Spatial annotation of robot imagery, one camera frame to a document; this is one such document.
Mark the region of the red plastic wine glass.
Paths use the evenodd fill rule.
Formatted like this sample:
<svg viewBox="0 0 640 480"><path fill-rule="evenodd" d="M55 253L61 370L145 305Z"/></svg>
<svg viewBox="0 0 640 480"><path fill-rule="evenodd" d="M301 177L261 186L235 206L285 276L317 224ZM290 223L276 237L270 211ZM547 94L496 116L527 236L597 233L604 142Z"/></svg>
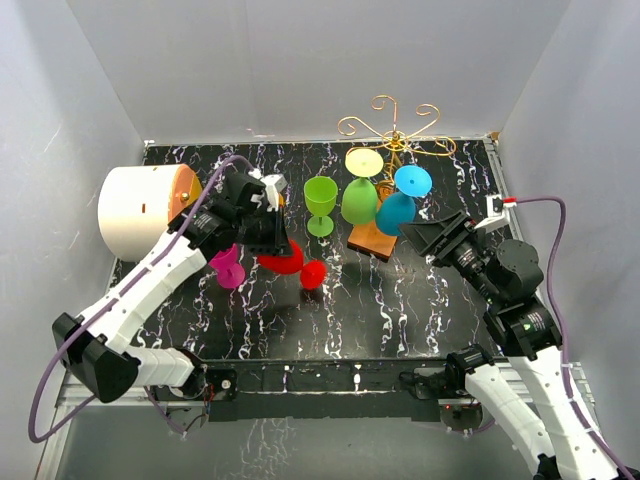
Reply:
<svg viewBox="0 0 640 480"><path fill-rule="evenodd" d="M280 275L298 274L300 284L305 290L314 290L321 286L327 275L326 265L317 259L306 261L299 245L290 240L292 254L290 256L259 255L258 263Z"/></svg>

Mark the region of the blue plastic wine glass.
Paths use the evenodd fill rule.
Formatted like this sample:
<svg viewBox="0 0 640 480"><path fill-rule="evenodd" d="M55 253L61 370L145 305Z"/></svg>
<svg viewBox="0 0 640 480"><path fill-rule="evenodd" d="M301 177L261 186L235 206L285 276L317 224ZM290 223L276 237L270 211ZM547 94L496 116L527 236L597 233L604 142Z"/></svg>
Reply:
<svg viewBox="0 0 640 480"><path fill-rule="evenodd" d="M386 198L378 210L375 223L388 236L401 234L399 225L410 223L416 215L416 198L425 197L432 189L432 178L423 168L406 165L394 174L397 191Z"/></svg>

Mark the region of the green wine glass front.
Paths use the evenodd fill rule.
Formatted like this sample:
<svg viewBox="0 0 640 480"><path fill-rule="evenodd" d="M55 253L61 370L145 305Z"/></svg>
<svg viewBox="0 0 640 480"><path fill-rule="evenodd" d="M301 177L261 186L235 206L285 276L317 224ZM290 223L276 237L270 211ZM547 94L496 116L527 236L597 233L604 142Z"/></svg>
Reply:
<svg viewBox="0 0 640 480"><path fill-rule="evenodd" d="M370 148L350 149L345 157L346 169L355 176L343 193L341 215L351 225L363 225L376 215L378 194L370 178L378 175L384 160Z"/></svg>

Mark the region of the green wine glass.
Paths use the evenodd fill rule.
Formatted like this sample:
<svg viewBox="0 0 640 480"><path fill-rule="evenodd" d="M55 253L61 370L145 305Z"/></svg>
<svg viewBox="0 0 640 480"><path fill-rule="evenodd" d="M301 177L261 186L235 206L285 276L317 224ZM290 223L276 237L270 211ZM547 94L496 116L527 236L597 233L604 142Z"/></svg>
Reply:
<svg viewBox="0 0 640 480"><path fill-rule="evenodd" d="M345 157L346 169L355 176L343 193L341 215L351 225L363 225L376 215L378 194L370 178L378 175L384 160L370 148L350 149Z"/></svg>
<svg viewBox="0 0 640 480"><path fill-rule="evenodd" d="M308 232L315 237L326 237L334 229L330 217L336 206L338 187L327 176L315 176L304 184L304 199L311 217L307 221Z"/></svg>

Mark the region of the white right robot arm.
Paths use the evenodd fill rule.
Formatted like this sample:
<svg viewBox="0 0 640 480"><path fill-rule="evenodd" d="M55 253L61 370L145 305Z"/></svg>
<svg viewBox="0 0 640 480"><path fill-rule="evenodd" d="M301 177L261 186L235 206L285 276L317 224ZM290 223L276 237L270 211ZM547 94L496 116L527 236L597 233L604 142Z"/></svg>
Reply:
<svg viewBox="0 0 640 480"><path fill-rule="evenodd" d="M490 412L536 479L636 478L609 450L579 395L563 357L567 344L536 295L543 272L535 248L517 239L488 246L484 229L464 212L399 229L419 255L455 269L487 302L487 330L531 400L514 391L479 346L448 355L447 388Z"/></svg>

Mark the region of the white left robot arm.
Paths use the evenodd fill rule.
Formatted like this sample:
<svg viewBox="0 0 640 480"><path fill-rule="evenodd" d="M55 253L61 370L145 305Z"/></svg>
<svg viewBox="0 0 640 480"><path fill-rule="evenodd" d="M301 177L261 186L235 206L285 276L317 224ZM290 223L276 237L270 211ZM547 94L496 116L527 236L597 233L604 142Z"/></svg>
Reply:
<svg viewBox="0 0 640 480"><path fill-rule="evenodd" d="M233 171L223 188L207 187L168 224L156 245L103 298L53 322L56 361L99 401L113 402L133 387L166 386L194 399L206 387L200 361L183 349L134 347L151 314L189 277L235 245L254 254L288 256L281 174Z"/></svg>

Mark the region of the pink plastic wine glass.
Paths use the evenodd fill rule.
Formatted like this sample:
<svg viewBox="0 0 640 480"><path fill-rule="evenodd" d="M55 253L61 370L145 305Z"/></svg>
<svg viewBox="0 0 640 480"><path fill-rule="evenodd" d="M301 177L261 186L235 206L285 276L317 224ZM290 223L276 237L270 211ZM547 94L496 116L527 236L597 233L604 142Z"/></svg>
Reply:
<svg viewBox="0 0 640 480"><path fill-rule="evenodd" d="M217 272L217 281L225 289L236 289L245 280L245 270L239 263L239 248L236 244L218 252L208 265Z"/></svg>

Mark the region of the orange wooden rack base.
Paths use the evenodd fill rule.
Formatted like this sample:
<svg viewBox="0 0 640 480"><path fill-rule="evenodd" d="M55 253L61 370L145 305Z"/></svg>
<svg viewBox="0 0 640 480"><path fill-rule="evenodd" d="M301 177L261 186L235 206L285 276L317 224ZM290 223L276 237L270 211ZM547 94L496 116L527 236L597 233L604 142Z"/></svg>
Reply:
<svg viewBox="0 0 640 480"><path fill-rule="evenodd" d="M382 233L374 221L355 225L347 240L347 247L356 252L373 255L388 262L397 242L396 236Z"/></svg>

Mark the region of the green wine glass near rack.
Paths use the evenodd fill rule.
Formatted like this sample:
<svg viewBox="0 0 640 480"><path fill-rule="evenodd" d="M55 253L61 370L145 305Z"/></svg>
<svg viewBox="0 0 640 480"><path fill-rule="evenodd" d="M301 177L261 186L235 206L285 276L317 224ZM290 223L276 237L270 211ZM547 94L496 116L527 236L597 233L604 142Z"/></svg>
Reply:
<svg viewBox="0 0 640 480"><path fill-rule="evenodd" d="M338 187L327 176L315 176L304 184L304 199L311 217L307 221L308 232L315 237L326 237L334 229L330 217L336 206Z"/></svg>

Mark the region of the white cylinder with coloured lid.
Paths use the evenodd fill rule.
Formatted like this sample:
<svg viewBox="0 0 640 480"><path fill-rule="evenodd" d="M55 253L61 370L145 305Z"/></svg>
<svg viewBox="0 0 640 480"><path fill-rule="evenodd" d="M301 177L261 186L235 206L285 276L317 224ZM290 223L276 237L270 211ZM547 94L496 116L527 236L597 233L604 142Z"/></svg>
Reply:
<svg viewBox="0 0 640 480"><path fill-rule="evenodd" d="M196 173L184 164L117 167L98 199L101 236L116 258L138 262L201 192Z"/></svg>

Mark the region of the black front mounting rail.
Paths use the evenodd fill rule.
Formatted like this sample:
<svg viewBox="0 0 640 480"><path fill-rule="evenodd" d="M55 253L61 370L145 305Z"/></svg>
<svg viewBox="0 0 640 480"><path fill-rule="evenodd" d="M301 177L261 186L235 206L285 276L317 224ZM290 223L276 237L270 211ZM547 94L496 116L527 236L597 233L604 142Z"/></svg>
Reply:
<svg viewBox="0 0 640 480"><path fill-rule="evenodd" d="M208 361L184 396L154 387L169 407L200 407L211 422L257 418L409 418L475 429L479 401L445 384L441 359Z"/></svg>

